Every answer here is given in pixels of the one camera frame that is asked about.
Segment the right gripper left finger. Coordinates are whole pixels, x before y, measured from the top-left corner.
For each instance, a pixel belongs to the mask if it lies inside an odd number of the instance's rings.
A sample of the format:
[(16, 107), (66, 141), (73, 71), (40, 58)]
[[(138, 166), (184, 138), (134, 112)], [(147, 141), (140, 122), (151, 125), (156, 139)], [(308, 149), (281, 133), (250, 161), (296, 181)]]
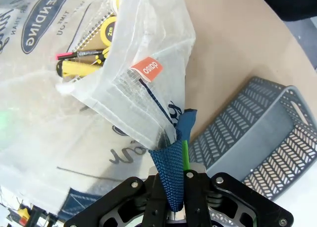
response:
[(126, 227), (143, 217), (139, 227), (170, 227), (167, 198), (155, 167), (146, 180), (135, 176), (70, 218), (65, 227)]

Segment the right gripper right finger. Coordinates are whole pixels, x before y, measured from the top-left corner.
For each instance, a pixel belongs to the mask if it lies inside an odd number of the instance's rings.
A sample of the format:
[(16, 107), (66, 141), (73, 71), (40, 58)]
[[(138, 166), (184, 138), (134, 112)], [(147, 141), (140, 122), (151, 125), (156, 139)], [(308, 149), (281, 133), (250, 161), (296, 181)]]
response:
[(293, 215), (225, 172), (212, 177), (190, 169), (188, 144), (182, 141), (185, 220), (189, 227), (220, 227), (210, 210), (238, 227), (290, 227)]

